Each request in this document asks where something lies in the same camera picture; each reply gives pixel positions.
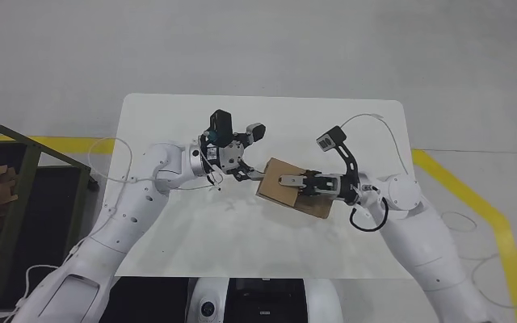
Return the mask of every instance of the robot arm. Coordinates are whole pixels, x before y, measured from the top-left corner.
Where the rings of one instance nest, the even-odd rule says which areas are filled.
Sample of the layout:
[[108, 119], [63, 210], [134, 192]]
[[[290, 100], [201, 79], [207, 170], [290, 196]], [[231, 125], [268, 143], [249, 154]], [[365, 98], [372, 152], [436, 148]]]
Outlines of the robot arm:
[[[230, 141], [225, 138], [228, 132]], [[94, 228], [78, 249], [17, 304], [19, 311], [13, 322], [98, 322], [116, 282], [116, 270], [159, 217], [170, 191], [192, 179], [209, 178], [211, 165], [220, 166], [237, 180], [260, 178], [261, 173], [247, 166], [242, 154], [264, 132], [263, 125], [253, 124], [247, 133], [234, 134], [231, 116], [218, 110], [198, 143], [151, 145], [129, 178], [121, 179], [120, 194], [106, 201]], [[204, 158], [209, 149], [215, 155]]]
[[334, 127], [317, 139], [324, 150], [336, 149], [347, 164], [345, 174], [307, 171], [281, 176], [280, 184], [299, 187], [301, 195], [325, 195], [372, 215], [393, 256], [414, 277], [443, 323], [496, 322], [460, 263], [456, 245], [439, 213], [406, 174], [372, 178], [357, 170], [344, 145], [347, 137]]

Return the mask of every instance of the yellow tape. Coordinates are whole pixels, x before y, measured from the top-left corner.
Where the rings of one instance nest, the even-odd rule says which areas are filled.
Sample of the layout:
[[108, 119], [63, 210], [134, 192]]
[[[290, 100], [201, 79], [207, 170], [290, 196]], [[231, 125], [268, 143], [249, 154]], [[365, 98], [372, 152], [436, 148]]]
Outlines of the yellow tape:
[[463, 184], [423, 150], [413, 149], [413, 163], [424, 169], [458, 199], [467, 204], [492, 227], [501, 256], [513, 306], [517, 306], [517, 249], [508, 219], [478, 193]]
[[[87, 153], [99, 139], [65, 136], [31, 136], [30, 138], [61, 153]], [[0, 141], [9, 139], [9, 137], [0, 136]], [[92, 153], [112, 153], [114, 146], [115, 140], [107, 139], [95, 146]], [[505, 272], [510, 298], [512, 304], [517, 306], [517, 249], [508, 219], [456, 176], [443, 168], [425, 151], [413, 149], [413, 163], [420, 166], [459, 200], [471, 207], [492, 227], [501, 255], [501, 264]]]
[[[71, 137], [71, 136], [30, 136], [29, 138], [57, 150], [60, 153], [88, 153], [90, 147], [100, 138]], [[12, 140], [8, 136], [0, 136], [0, 141]], [[115, 139], [106, 139], [99, 142], [92, 153], [112, 153]]]

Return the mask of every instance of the brown cardboard box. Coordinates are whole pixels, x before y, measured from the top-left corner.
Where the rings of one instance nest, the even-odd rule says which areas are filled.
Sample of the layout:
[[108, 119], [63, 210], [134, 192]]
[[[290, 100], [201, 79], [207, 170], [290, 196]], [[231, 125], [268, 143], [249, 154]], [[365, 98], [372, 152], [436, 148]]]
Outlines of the brown cardboard box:
[[14, 168], [0, 166], [0, 205], [18, 199], [17, 195], [11, 195], [15, 187], [16, 172]]
[[298, 188], [279, 184], [281, 175], [299, 175], [305, 172], [304, 169], [272, 158], [267, 163], [265, 172], [264, 179], [258, 185], [257, 196], [311, 216], [322, 219], [329, 216], [332, 200], [321, 196], [299, 196]]

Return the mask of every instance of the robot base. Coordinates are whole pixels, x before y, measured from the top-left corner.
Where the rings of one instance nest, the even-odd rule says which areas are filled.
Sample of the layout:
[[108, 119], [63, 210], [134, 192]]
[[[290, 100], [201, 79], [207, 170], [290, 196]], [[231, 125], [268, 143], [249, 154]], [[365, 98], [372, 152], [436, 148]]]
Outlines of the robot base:
[[187, 323], [343, 323], [329, 279], [201, 278]]

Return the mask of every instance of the white table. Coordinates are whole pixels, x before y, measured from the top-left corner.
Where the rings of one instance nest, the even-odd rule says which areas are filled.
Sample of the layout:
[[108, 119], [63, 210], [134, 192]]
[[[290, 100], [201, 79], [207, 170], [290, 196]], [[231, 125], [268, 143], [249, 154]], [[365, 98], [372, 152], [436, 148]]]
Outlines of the white table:
[[[316, 138], [353, 115], [376, 113], [390, 125], [413, 173], [404, 111], [396, 101], [131, 94], [124, 100], [117, 136], [131, 145], [135, 156], [153, 142], [188, 143], [208, 127], [216, 109], [232, 114], [237, 132], [256, 122], [266, 125], [264, 139], [245, 151], [249, 165], [263, 169], [276, 157], [326, 173], [343, 172], [345, 165], [335, 151], [323, 153]], [[375, 176], [403, 172], [379, 120], [357, 118], [344, 130], [359, 170]], [[117, 143], [110, 176], [122, 176], [127, 162], [126, 148]], [[206, 183], [200, 181], [184, 187]], [[117, 275], [410, 279], [379, 233], [350, 226], [351, 209], [344, 203], [334, 203], [330, 217], [321, 220], [256, 197], [257, 186], [226, 177], [221, 192], [171, 192], [166, 209]], [[110, 182], [107, 195], [113, 191]], [[373, 226], [371, 219], [357, 218]]]

